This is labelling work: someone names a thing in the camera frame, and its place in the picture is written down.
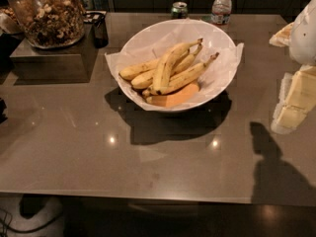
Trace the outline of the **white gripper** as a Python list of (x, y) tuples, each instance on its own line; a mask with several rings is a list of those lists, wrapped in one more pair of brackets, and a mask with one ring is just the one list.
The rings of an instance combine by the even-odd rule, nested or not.
[(302, 65), (281, 80), (278, 103), (271, 129), (278, 134), (295, 131), (316, 106), (316, 0), (311, 0), (296, 17), (276, 34), (269, 44), (289, 46), (291, 57)]

